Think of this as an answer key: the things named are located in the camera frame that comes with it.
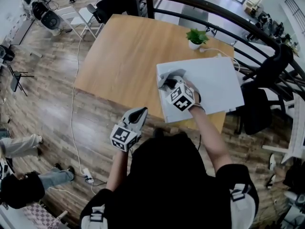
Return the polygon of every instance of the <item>white cable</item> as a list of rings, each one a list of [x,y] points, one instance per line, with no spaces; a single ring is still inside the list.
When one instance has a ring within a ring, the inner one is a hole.
[[[53,189],[53,190],[56,190],[56,191],[60,191],[60,192],[67,192],[67,193],[70,193],[71,195],[73,195],[73,196],[77,197],[77,198],[78,198],[78,199],[80,199],[80,200],[83,200],[83,201],[89,202],[89,201],[87,201],[87,200],[85,200],[85,199],[83,199],[83,198],[80,198],[79,196],[77,196],[77,195],[75,195],[75,194],[73,194],[73,193],[71,193],[71,192],[69,192],[69,191],[67,191],[67,190],[56,189],[56,188],[52,188],[52,187],[50,187],[50,189]]]
[[[80,54],[80,45],[81,45],[81,41],[82,41],[82,39],[80,40],[80,43],[78,44],[78,49],[77,49],[77,72],[76,72],[75,79],[76,79],[76,77],[77,77],[78,70],[80,69],[80,61],[79,61],[79,59],[78,59],[78,56],[79,56],[79,54]],[[82,175],[85,175],[85,173],[83,173],[83,172],[81,171],[81,159],[80,159],[80,154],[79,154],[79,152],[78,152],[77,146],[76,146],[76,144],[75,144],[75,139],[74,139],[74,133],[73,133],[73,127],[72,127],[73,103],[74,103],[74,84],[73,84],[73,90],[72,90],[72,107],[71,107],[71,122],[70,122],[70,124],[71,124],[72,139],[73,139],[74,147],[75,147],[75,149],[76,149],[78,162],[79,162],[79,164],[80,164],[80,173],[81,173]]]
[[[224,53],[223,51],[221,51],[221,50],[219,50],[219,49],[217,49],[217,48],[207,48],[207,49],[200,48],[200,52],[205,52],[205,51],[208,51],[208,50],[217,50],[217,51],[223,53],[225,56],[231,58],[233,61],[235,61],[235,62],[238,64],[238,72],[240,71],[240,65],[239,65],[239,63],[237,62],[237,60],[234,59],[234,58],[232,58],[232,57],[230,57],[228,54]]]
[[[96,195],[96,193],[93,191],[93,183],[91,184],[91,191],[94,195]]]

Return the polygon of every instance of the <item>black jacket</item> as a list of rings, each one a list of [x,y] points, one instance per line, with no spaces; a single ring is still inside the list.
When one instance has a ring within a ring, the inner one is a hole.
[[[35,172],[25,174],[26,178],[18,180],[9,175],[2,180],[2,200],[10,207],[19,209],[32,202],[38,202],[44,196],[41,180]]]

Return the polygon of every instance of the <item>electrical outlet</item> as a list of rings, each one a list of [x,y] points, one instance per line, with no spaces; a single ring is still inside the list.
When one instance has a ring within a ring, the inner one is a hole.
[[[84,171],[85,176],[87,177],[86,179],[88,180],[88,183],[93,184],[94,183],[94,179],[93,179],[89,169],[85,168],[83,171]]]

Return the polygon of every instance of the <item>white board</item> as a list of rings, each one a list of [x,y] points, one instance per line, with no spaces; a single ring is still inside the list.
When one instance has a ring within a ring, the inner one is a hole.
[[[236,108],[244,105],[244,98],[232,61],[228,57],[192,59],[157,65],[157,81],[160,75],[169,71],[186,70],[184,77],[197,87],[201,105],[207,114]],[[169,104],[167,93],[159,90],[165,122],[191,119],[189,111],[181,112]]]

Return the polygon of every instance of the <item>white shoulder strap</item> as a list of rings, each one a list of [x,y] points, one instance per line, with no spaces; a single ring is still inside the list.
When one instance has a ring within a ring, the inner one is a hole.
[[[255,217],[255,201],[245,188],[245,184],[236,184],[234,190],[230,190],[233,229],[250,228]]]

